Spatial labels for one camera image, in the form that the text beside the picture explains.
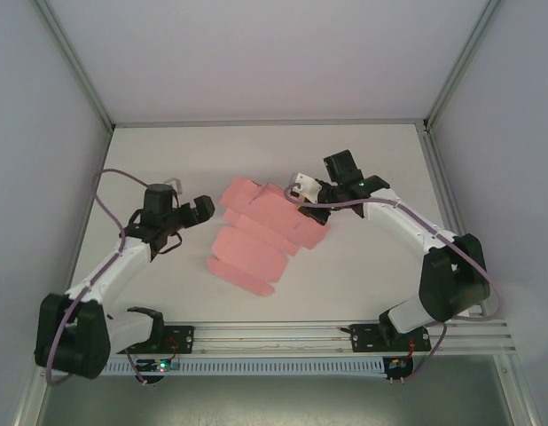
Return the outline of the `pink cloth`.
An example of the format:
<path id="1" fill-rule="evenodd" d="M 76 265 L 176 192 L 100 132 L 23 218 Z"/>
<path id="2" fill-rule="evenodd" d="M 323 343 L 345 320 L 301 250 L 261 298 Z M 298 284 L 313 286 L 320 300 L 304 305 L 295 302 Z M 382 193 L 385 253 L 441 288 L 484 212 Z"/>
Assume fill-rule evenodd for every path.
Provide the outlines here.
<path id="1" fill-rule="evenodd" d="M 271 296 L 291 256 L 314 249 L 329 233 L 284 197 L 281 187 L 235 177 L 219 201 L 226 210 L 208 269 L 256 296 Z"/>

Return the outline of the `circuit board with green light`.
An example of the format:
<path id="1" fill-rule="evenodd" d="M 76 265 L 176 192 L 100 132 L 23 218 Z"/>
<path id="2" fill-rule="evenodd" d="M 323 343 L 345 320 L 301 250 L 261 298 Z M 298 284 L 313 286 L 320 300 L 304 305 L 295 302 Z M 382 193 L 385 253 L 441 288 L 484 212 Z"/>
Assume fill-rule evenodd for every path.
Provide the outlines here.
<path id="1" fill-rule="evenodd" d="M 177 370 L 179 358 L 136 359 L 135 363 L 140 373 L 166 373 Z"/>

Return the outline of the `aluminium frame cross bar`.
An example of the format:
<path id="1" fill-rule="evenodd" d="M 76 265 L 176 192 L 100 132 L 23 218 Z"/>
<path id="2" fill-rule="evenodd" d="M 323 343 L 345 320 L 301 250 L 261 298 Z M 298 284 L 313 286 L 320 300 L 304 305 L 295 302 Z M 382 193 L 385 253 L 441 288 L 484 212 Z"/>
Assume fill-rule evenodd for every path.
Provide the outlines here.
<path id="1" fill-rule="evenodd" d="M 159 128 L 210 128 L 210 127 L 262 127 L 262 126 L 310 126 L 310 125 L 400 125 L 425 126 L 426 119 L 281 119 L 281 120 L 215 120 L 215 121 L 166 121 L 166 122 L 120 122 L 116 129 Z"/>

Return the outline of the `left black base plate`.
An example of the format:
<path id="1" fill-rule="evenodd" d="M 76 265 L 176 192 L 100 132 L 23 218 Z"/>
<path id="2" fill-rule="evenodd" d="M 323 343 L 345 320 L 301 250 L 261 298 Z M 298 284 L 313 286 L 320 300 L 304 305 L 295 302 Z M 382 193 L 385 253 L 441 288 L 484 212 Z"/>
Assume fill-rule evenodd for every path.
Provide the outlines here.
<path id="1" fill-rule="evenodd" d="M 194 332 L 194 326 L 165 326 L 160 351 L 164 354 L 170 355 L 191 354 L 193 349 Z"/>

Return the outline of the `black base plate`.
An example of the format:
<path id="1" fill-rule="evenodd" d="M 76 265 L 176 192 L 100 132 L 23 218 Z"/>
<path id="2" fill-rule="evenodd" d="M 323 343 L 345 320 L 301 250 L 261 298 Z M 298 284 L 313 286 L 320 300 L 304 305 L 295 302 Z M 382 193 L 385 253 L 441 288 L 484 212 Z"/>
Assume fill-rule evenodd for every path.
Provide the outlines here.
<path id="1" fill-rule="evenodd" d="M 418 327 L 411 332 L 401 334 L 393 328 L 385 328 L 376 323 L 351 324 L 340 327 L 348 335 L 353 352 L 427 352 L 432 349 L 428 330 Z"/>
<path id="2" fill-rule="evenodd" d="M 170 355 L 191 354 L 193 349 L 194 332 L 194 326 L 165 326 L 160 351 L 164 354 Z"/>

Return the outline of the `aluminium mounting rail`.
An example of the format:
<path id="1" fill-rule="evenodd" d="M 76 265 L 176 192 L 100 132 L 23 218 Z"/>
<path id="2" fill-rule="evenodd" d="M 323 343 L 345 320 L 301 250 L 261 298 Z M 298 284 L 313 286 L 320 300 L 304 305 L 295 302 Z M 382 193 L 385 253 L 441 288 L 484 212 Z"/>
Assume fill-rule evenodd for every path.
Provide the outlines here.
<path id="1" fill-rule="evenodd" d="M 187 340 L 193 356 L 306 357 L 352 356 L 356 338 L 346 331 L 354 321 L 194 322 Z M 505 321 L 450 321 L 445 336 L 439 325 L 427 340 L 438 355 L 514 354 L 515 343 Z"/>

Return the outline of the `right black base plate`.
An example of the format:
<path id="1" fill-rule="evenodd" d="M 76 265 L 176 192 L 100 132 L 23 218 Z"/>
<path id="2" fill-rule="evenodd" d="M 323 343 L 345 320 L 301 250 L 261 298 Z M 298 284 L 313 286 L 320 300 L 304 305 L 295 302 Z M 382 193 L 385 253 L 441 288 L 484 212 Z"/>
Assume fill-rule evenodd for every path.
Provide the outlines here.
<path id="1" fill-rule="evenodd" d="M 351 324 L 340 327 L 348 335 L 353 352 L 427 352 L 432 349 L 428 330 L 418 327 L 411 332 L 401 334 L 393 328 L 385 328 L 376 323 Z"/>

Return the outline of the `right aluminium side rail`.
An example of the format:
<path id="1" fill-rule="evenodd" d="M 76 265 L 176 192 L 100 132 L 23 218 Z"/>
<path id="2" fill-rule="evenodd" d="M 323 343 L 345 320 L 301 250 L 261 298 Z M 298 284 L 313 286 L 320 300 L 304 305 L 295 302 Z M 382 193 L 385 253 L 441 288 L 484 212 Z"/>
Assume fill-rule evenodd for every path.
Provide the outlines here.
<path id="1" fill-rule="evenodd" d="M 458 215 L 458 209 L 447 179 L 439 150 L 436 148 L 430 132 L 425 127 L 419 128 L 419 138 L 427 162 L 427 168 L 438 200 L 442 221 L 446 228 L 456 234 L 455 241 L 446 248 L 446 255 L 434 256 L 441 262 L 440 274 L 447 273 L 447 263 L 456 266 L 454 285 L 463 289 L 456 306 L 464 302 L 475 301 L 480 312 L 469 318 L 458 315 L 462 325 L 486 327 L 493 325 L 500 318 L 501 297 L 498 287 L 488 275 L 482 245 L 477 237 L 466 233 Z M 496 378 L 502 386 L 503 396 L 509 409 L 514 426 L 540 426 L 540 421 L 530 400 L 528 386 L 521 376 L 514 347 L 502 343 L 496 345 L 493 355 Z"/>

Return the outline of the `right aluminium frame post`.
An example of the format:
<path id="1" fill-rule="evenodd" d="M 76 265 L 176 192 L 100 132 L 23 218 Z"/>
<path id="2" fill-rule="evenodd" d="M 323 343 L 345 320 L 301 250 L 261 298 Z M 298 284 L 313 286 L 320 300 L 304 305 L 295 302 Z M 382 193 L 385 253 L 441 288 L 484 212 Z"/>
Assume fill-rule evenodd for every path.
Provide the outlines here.
<path id="1" fill-rule="evenodd" d="M 473 24 L 464 44 L 456 57 L 438 95 L 430 107 L 423 123 L 427 132 L 431 132 L 439 122 L 461 80 L 471 66 L 475 55 L 489 32 L 505 0 L 486 0 L 481 12 Z"/>

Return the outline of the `aluminium frame post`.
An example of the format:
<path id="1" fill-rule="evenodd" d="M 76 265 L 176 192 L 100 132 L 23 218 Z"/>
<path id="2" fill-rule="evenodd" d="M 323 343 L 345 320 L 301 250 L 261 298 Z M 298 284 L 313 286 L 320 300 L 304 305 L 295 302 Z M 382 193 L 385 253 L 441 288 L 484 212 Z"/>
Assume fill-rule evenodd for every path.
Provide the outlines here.
<path id="1" fill-rule="evenodd" d="M 29 0 L 39 19 L 48 31 L 51 40 L 65 61 L 67 68 L 75 79 L 82 95 L 86 98 L 95 116 L 102 122 L 106 131 L 112 134 L 115 122 L 106 109 L 98 91 L 94 87 L 79 55 L 73 46 L 68 33 L 63 28 L 58 14 L 50 0 Z"/>
<path id="2" fill-rule="evenodd" d="M 427 132 L 431 132 L 439 122 L 461 80 L 471 66 L 475 55 L 489 32 L 505 0 L 486 0 L 481 12 L 473 24 L 464 44 L 456 57 L 438 95 L 430 107 L 423 123 Z"/>

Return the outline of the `left aluminium frame post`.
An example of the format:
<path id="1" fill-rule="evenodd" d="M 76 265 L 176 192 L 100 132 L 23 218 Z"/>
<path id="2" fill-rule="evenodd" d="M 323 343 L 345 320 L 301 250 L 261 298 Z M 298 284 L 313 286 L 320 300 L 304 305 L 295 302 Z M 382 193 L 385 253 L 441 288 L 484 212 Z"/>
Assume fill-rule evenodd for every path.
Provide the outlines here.
<path id="1" fill-rule="evenodd" d="M 115 122 L 106 109 L 98 91 L 94 87 L 79 55 L 73 46 L 68 33 L 63 28 L 58 14 L 50 0 L 29 0 L 39 19 L 48 31 L 51 40 L 65 61 L 67 68 L 75 79 L 82 95 L 86 98 L 95 116 L 102 122 L 106 131 L 112 134 Z"/>

